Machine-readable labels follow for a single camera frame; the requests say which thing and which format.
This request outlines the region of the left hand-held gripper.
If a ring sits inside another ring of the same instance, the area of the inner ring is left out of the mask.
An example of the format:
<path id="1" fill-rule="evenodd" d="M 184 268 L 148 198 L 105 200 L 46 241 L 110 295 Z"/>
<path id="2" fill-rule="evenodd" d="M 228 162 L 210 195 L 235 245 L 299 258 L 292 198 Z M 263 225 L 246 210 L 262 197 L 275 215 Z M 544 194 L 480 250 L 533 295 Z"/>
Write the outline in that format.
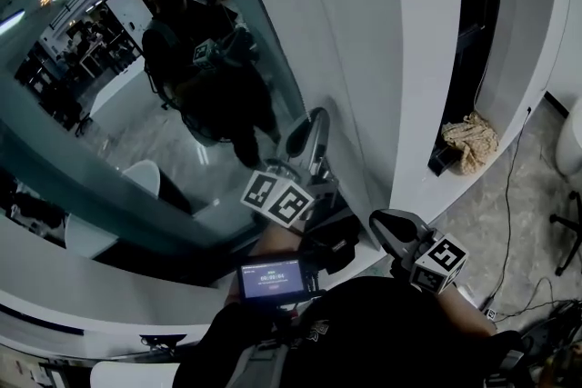
<path id="1" fill-rule="evenodd" d="M 308 219 L 318 202 L 336 197 L 338 181 L 327 170 L 320 170 L 328 146 L 330 117 L 317 107 L 298 120 L 286 140 L 289 157 L 312 156 L 310 170 L 277 158 L 266 159 L 255 170 L 240 198 L 240 203 L 265 218 L 291 227 Z"/>

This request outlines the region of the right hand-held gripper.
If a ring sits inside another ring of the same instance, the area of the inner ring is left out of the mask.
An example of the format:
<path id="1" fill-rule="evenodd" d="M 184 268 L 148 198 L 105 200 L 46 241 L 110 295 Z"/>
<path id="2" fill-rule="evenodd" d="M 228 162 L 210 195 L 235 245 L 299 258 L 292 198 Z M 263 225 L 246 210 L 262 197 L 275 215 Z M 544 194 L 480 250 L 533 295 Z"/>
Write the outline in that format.
<path id="1" fill-rule="evenodd" d="M 442 293 L 465 266 L 469 252 L 452 234 L 429 231 L 416 214 L 375 210 L 369 226 L 381 247 L 406 272 L 406 281 L 429 293 Z"/>

